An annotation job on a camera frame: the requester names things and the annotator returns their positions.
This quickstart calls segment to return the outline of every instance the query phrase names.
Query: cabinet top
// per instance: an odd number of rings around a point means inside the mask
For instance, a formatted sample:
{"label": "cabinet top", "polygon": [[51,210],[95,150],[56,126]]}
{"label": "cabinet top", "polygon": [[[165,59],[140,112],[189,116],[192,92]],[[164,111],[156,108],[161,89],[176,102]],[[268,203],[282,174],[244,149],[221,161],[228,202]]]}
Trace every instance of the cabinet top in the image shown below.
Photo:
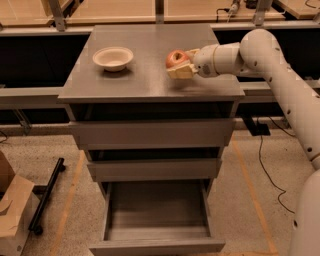
{"label": "cabinet top", "polygon": [[[243,96],[237,78],[168,77],[165,59],[175,49],[218,43],[208,24],[95,26],[58,97],[62,103],[230,101]],[[133,61],[120,72],[107,72],[92,57],[102,48],[131,49]]]}

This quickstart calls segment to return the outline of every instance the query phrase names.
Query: drawer front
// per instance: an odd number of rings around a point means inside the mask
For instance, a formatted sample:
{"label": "drawer front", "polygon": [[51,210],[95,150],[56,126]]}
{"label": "drawer front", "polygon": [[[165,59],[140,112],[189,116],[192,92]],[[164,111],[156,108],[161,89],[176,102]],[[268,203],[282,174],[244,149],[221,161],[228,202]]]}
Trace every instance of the drawer front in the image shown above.
{"label": "drawer front", "polygon": [[175,147],[223,147],[228,145],[233,119],[71,122],[80,149],[143,149]]}
{"label": "drawer front", "polygon": [[102,241],[95,256],[173,255],[220,251],[200,181],[108,183]]}
{"label": "drawer front", "polygon": [[172,179],[213,179],[220,159],[170,159],[145,161],[90,162],[93,181],[143,181]]}

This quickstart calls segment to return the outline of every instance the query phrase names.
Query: floor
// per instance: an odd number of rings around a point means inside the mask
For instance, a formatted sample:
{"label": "floor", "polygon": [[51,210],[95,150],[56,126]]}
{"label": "floor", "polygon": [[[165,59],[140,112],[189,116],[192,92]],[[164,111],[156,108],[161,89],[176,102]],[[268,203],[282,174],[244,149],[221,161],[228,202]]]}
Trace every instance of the floor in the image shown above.
{"label": "floor", "polygon": [[[15,172],[37,185],[46,185],[57,160],[65,159],[66,171],[59,175],[42,217],[44,233],[31,233],[22,255],[92,255],[88,247],[100,240],[104,200],[67,126],[36,126],[28,136],[19,127],[0,130],[9,135],[0,149]],[[221,253],[211,255],[287,255],[294,215],[278,203],[280,192],[259,162],[260,145],[260,136],[240,128],[224,151],[208,201],[216,237],[227,243]],[[282,202],[294,211],[313,172],[297,139],[271,129],[271,136],[263,136],[261,159],[274,183],[287,191]]]}

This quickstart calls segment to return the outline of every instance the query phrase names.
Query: white bowl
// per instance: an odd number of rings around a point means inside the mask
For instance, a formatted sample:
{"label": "white bowl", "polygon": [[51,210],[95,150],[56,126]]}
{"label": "white bowl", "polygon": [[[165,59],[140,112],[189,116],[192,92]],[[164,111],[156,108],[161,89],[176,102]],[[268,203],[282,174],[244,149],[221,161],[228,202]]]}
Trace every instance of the white bowl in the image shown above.
{"label": "white bowl", "polygon": [[108,47],[93,55],[93,62],[110,72],[123,70],[133,59],[133,53],[124,47]]}

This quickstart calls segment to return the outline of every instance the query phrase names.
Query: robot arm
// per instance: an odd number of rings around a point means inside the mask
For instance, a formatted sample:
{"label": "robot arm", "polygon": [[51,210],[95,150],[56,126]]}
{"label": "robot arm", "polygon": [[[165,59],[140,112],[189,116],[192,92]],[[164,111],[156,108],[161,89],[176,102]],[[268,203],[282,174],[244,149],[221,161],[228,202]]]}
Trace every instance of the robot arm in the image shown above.
{"label": "robot arm", "polygon": [[220,74],[264,78],[318,170],[301,193],[289,255],[320,255],[320,96],[286,62],[277,39],[264,29],[255,29],[241,43],[209,45],[179,56],[172,52],[167,57],[167,72],[171,78],[196,74],[205,78]]}

